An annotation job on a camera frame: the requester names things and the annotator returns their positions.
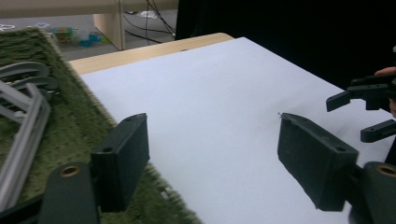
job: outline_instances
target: screw hole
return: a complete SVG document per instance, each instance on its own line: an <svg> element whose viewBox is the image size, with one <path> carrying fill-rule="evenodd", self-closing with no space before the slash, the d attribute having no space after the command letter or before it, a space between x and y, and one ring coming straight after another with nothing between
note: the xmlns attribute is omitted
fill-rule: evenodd
<svg viewBox="0 0 396 224"><path fill-rule="evenodd" d="M341 152L345 152L347 151L346 149L344 149L343 147L336 147L335 150L337 151L341 151Z"/></svg>
<svg viewBox="0 0 396 224"><path fill-rule="evenodd" d="M379 165L376 167L376 169L379 171L379 173L383 174L383 175L389 175L392 177L396 177L396 170L385 166L385 165Z"/></svg>
<svg viewBox="0 0 396 224"><path fill-rule="evenodd" d="M68 166L61 171L61 177L69 177L78 174L80 168L78 166Z"/></svg>
<svg viewBox="0 0 396 224"><path fill-rule="evenodd" d="M105 152L105 153L109 153L109 152L111 152L112 150L113 150L112 147L105 147L102 151Z"/></svg>

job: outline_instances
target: white paper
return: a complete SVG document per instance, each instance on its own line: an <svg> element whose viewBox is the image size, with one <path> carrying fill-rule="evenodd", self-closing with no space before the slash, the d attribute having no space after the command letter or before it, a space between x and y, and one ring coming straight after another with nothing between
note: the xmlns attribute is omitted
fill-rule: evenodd
<svg viewBox="0 0 396 224"><path fill-rule="evenodd" d="M359 150L360 166L383 161L393 140L360 141L388 112L362 100L326 112L339 88L245 38L82 78L115 120L147 113L151 162L204 223L348 223L348 205L316 210L278 160L282 113Z"/></svg>

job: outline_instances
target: wooden table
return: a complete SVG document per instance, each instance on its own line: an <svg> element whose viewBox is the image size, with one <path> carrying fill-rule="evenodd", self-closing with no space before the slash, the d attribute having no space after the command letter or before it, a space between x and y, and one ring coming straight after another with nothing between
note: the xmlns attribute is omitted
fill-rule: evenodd
<svg viewBox="0 0 396 224"><path fill-rule="evenodd" d="M74 60L71 61L70 64L78 74L84 75L127 63L135 63L166 54L176 53L182 50L197 49L231 39L233 39L233 37L222 33L203 35L159 45L152 45L138 49L128 49L90 58Z"/></svg>

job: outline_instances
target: cable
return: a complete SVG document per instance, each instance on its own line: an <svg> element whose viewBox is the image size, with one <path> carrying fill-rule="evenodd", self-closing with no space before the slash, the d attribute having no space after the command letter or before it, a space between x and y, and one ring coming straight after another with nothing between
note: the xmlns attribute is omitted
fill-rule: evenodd
<svg viewBox="0 0 396 224"><path fill-rule="evenodd" d="M142 39L147 39L147 40L152 41L152 42L155 42L155 43L157 43L157 44L161 44L161 43L162 43L162 42L160 42L160 41L158 41L158 40L155 40L155 39L150 39L150 38L144 37L144 36L142 36L142 35L133 34L133 33L129 32L129 31L127 31L127 30L125 30L125 32L128 33L129 35L133 35L133 36L136 36L136 37L139 37L139 38L142 38Z"/></svg>
<svg viewBox="0 0 396 224"><path fill-rule="evenodd" d="M172 26L170 26L166 20L163 19L163 16L160 13L160 10L157 8L157 5L155 4L155 1L152 0L153 4L152 5L149 0L146 0L146 2L148 3L148 5L153 9L154 13L160 18L160 20L163 22L163 25L165 26L165 28L170 32L170 33L175 33L176 29L173 28Z"/></svg>
<svg viewBox="0 0 396 224"><path fill-rule="evenodd" d="M150 45L149 41L152 41L152 42L155 42L155 43L158 43L158 44L161 44L161 43L162 43L162 42L160 42L160 41L157 41L157 40L154 40L154 39L149 38L148 31L152 31L152 32L161 32L161 33L169 34L169 35L172 35L173 38L175 38L176 29L173 28L172 26L170 26L170 25L166 22L166 20L163 18L163 16L161 15L160 11L158 10L157 5L155 4L154 0L152 0L152 2L153 2L154 5L152 5L152 4L149 2L149 0L146 0L146 2L148 3L148 4L147 4L147 13L149 13L149 8L151 7L151 8L153 9L155 15L156 15L158 18L160 18L160 20L163 22L163 25L164 25L164 27L166 28L167 32L166 32L166 31L160 31L160 30L150 30L150 29L148 29L148 24L149 24L149 16L148 16L148 15L146 15L146 27L145 27L145 28L142 28L142 27L133 25L133 24L125 17L125 14L124 14L124 15L123 15L124 19L125 19L130 25L132 25L133 27L138 28L138 29L140 29L140 30L144 30L145 33L146 33L146 37L143 37L142 35L133 34L133 33L129 32L129 31L127 31L127 30L125 30L125 32L128 33L129 35L133 35L133 36L136 36L136 37L139 37L139 38L144 38L144 39L146 39L147 42L148 42L148 45Z"/></svg>
<svg viewBox="0 0 396 224"><path fill-rule="evenodd" d="M133 25L133 24L125 17L125 15L124 15L123 17L124 17L124 19L125 19L130 25L132 25L133 27L135 27L135 28L137 28L137 29L140 29L140 30L146 30L146 28L142 28L142 27ZM169 33L169 32L167 32L167 31L161 31L161 30L150 30L150 29L147 29L147 30L148 30L148 31L152 31L152 32L165 33L165 34L169 34L169 35L172 34L172 33Z"/></svg>

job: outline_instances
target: finger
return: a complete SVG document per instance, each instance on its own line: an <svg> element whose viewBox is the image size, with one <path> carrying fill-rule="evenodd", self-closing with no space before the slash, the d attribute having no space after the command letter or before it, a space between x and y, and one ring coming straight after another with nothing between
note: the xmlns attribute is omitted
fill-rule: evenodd
<svg viewBox="0 0 396 224"><path fill-rule="evenodd" d="M387 67L374 73L376 76L396 74L396 67Z"/></svg>

